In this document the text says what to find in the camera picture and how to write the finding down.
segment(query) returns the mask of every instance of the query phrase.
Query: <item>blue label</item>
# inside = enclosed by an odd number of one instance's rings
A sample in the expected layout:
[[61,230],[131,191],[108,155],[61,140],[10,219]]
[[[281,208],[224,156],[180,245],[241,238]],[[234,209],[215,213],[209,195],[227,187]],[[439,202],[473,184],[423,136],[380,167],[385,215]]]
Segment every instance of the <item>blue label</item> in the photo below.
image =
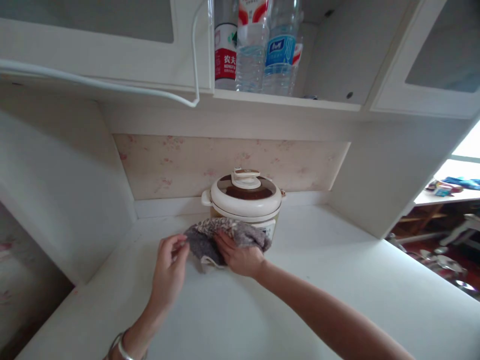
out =
[[275,36],[268,42],[265,66],[290,64],[294,61],[295,38],[291,35]]

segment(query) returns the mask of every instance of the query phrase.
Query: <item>stool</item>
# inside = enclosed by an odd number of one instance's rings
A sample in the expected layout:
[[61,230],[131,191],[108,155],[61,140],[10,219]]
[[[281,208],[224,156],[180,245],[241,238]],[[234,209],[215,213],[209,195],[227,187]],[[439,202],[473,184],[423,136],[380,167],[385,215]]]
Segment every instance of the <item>stool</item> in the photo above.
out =
[[447,246],[455,241],[455,245],[467,241],[475,232],[480,231],[480,217],[474,214],[465,214],[465,221],[452,230],[451,234],[440,241],[440,245]]

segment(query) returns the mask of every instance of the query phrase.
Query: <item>water bottle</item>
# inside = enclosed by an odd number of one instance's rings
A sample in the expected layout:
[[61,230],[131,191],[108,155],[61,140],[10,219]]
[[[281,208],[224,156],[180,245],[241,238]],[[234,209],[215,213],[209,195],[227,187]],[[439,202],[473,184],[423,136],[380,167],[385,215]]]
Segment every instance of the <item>water bottle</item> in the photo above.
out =
[[300,0],[274,0],[263,75],[265,94],[289,95],[295,43],[301,22]]
[[265,48],[269,40],[269,0],[239,0],[236,46],[237,91],[262,92]]
[[235,90],[238,0],[215,1],[215,89]]
[[299,35],[296,38],[295,51],[293,52],[293,61],[291,63],[290,88],[288,89],[288,96],[292,96],[295,89],[295,82],[299,72],[300,59],[302,58],[302,50],[304,49],[304,38]]

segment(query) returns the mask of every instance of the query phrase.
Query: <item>rice cooker lid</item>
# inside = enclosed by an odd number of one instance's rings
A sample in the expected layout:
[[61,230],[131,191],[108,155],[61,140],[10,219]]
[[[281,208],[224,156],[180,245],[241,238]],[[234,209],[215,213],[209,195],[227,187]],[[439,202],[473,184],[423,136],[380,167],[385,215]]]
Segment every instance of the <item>rice cooker lid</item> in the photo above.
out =
[[282,203],[278,186],[260,176],[259,171],[241,167],[216,180],[211,186],[210,197],[218,208],[243,217],[269,215]]

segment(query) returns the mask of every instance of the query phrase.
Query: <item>blue cloth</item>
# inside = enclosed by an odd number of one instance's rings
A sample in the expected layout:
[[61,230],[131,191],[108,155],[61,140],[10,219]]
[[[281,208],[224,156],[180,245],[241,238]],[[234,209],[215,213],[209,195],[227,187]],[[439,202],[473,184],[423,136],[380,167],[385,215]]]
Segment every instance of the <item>blue cloth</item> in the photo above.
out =
[[480,190],[480,179],[465,180],[463,177],[447,177],[442,180],[447,184],[461,185],[465,189]]

